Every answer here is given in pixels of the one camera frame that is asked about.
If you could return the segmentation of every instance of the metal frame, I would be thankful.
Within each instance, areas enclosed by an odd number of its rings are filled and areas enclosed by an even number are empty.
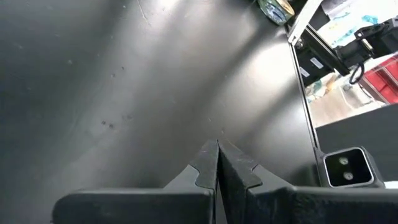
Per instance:
[[[336,69],[341,75],[349,74],[347,66],[344,65],[344,63],[337,57],[333,48],[322,39],[311,25],[308,25],[305,28],[302,38],[307,43],[308,47],[313,49],[315,55],[322,59],[323,63]]]

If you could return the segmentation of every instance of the camera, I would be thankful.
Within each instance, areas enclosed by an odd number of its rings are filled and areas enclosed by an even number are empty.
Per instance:
[[[325,154],[322,162],[328,187],[384,187],[373,158],[363,147]]]

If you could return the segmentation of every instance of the cable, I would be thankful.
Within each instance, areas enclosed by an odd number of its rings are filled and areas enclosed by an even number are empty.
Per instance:
[[[359,70],[359,68],[361,68],[361,73],[359,74],[359,76],[354,80],[355,78],[355,73]],[[354,85],[357,84],[363,77],[363,75],[365,74],[365,65],[363,63],[359,63],[358,66],[355,68],[353,74],[351,75],[351,77],[349,78],[349,84]]]
[[[359,88],[362,90],[362,92],[370,99],[373,99],[373,96],[369,95],[369,93],[367,93],[365,91],[365,89],[363,88],[363,86],[361,84],[358,84]]]

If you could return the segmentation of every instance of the gray tabletop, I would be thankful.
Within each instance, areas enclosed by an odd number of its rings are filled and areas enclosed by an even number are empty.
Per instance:
[[[163,187],[209,138],[312,185],[283,27],[245,0],[0,1],[0,221],[94,187]]]

